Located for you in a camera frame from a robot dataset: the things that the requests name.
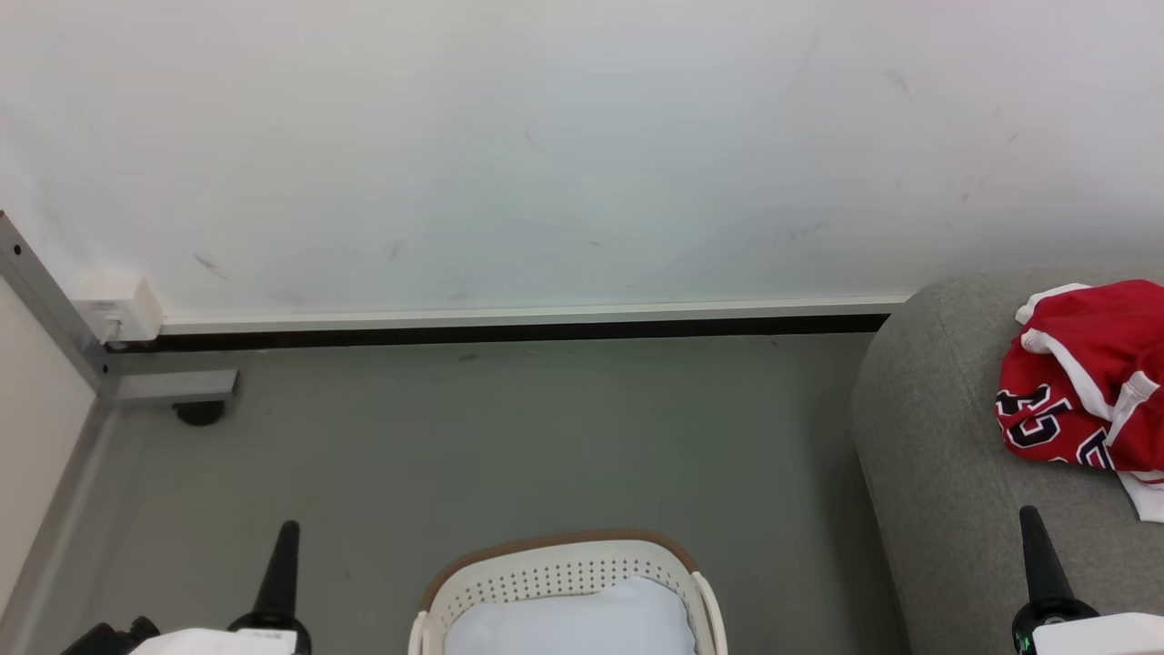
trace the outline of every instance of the basket rim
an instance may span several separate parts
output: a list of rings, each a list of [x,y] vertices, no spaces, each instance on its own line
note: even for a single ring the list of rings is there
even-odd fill
[[[476,564],[478,562],[484,562],[485,560],[492,560],[495,557],[502,557],[505,555],[513,555],[514,553],[524,553],[526,550],[538,550],[540,548],[551,548],[554,546],[568,546],[572,543],[587,543],[592,541],[645,541],[653,543],[655,546],[661,546],[662,548],[670,551],[676,560],[687,569],[687,572],[695,574],[700,570],[700,567],[695,563],[695,560],[679,546],[679,542],[668,537],[667,535],[653,532],[644,531],[638,528],[623,528],[623,529],[606,529],[606,531],[579,531],[572,533],[558,533],[553,535],[545,535],[533,539],[524,539],[503,543],[499,546],[492,546],[489,548],[483,548],[468,555],[457,557],[447,567],[436,574],[436,577],[428,583],[428,589],[425,590],[425,596],[420,600],[420,611],[430,612],[432,610],[433,601],[436,599],[436,593],[440,591],[445,583],[453,577],[454,574],[461,569]]]

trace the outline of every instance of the laundry basket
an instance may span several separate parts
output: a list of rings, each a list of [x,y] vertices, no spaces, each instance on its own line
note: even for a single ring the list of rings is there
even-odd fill
[[[650,578],[679,595],[696,655],[728,655],[711,585],[677,543],[647,531],[567,533],[461,557],[428,585],[412,624],[409,655],[445,655],[445,634],[474,605],[597,593],[631,577]]]

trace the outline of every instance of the black baseboard strip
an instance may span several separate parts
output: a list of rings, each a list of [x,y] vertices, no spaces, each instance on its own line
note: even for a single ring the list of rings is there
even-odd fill
[[[712,337],[725,335],[821,335],[876,333],[888,313],[846,315],[783,315],[778,318],[708,318],[626,322],[554,325],[487,325],[405,327],[386,330],[317,330],[241,333],[228,335],[162,335],[154,342],[128,344],[118,354],[206,353],[332,347],[395,347],[471,344],[482,342],[554,342],[574,340],[638,340],[650,337]]]

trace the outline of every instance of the gray fabric upholstery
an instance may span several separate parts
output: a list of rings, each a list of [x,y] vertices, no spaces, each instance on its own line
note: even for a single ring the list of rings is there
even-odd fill
[[[1014,653],[1028,504],[1080,599],[1164,614],[1164,525],[1136,519],[1114,474],[1015,457],[993,417],[1015,309],[1067,282],[1133,277],[1164,283],[1164,262],[971,275],[918,292],[874,339],[853,435],[914,655]]]

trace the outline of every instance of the white wall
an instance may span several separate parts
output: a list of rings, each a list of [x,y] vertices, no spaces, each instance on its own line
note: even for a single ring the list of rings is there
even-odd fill
[[[0,277],[0,614],[94,399]]]
[[[41,0],[0,24],[0,205],[66,287],[137,268],[177,322],[894,294],[1164,242],[1155,1]]]

